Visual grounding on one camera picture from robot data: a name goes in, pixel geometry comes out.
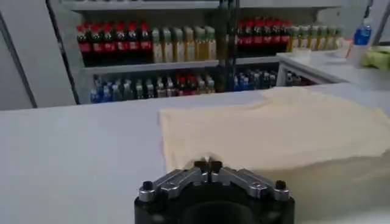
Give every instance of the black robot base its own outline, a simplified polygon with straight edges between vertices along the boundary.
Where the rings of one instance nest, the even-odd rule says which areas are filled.
[[[134,201],[135,224],[292,224],[294,206],[284,181],[219,161],[145,181]]]

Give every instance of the cola bottle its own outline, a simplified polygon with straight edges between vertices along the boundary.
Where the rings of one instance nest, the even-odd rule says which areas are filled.
[[[112,25],[107,23],[104,25],[104,34],[103,34],[103,42],[104,42],[104,58],[105,62],[108,65],[113,65],[116,63],[116,47],[114,41],[114,34]]]
[[[140,56],[143,63],[153,63],[152,35],[149,31],[149,26],[145,21],[141,22],[140,43]]]
[[[103,61],[104,44],[101,28],[99,25],[94,24],[91,27],[91,43],[93,56],[92,61],[94,65],[99,65]]]
[[[127,37],[124,30],[124,22],[116,24],[115,30],[115,46],[116,46],[116,58],[118,63],[124,63],[127,57]]]
[[[77,42],[83,56],[84,65],[89,66],[91,63],[92,46],[87,36],[87,30],[84,26],[77,26]]]
[[[138,39],[137,24],[134,21],[129,23],[127,30],[127,48],[129,50],[128,61],[130,64],[139,64],[140,60],[140,41]]]

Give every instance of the green object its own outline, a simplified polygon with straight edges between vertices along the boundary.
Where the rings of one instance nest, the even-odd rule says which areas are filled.
[[[390,47],[373,47],[361,59],[360,65],[390,71]]]

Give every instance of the shelf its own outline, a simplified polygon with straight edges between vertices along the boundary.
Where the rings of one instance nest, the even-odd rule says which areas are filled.
[[[260,64],[260,63],[277,63],[279,58],[276,56],[270,57],[253,57],[253,58],[237,58],[237,65],[249,65],[249,64]]]
[[[329,8],[365,6],[364,1],[349,0],[240,0],[241,8]]]
[[[216,9],[219,1],[63,1],[72,11],[152,10],[152,9]]]
[[[84,74],[108,74],[108,73],[123,73],[123,72],[143,72],[143,71],[158,71],[186,68],[204,68],[215,67],[219,64],[218,60],[211,61],[191,61],[191,62],[174,62],[174,63],[157,63],[143,65],[118,65],[106,67],[90,67],[83,68]]]

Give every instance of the white wall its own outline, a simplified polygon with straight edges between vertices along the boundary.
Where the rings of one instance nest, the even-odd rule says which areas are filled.
[[[45,0],[1,0],[0,10],[37,106],[74,105]]]
[[[32,108],[22,78],[0,32],[0,110]]]

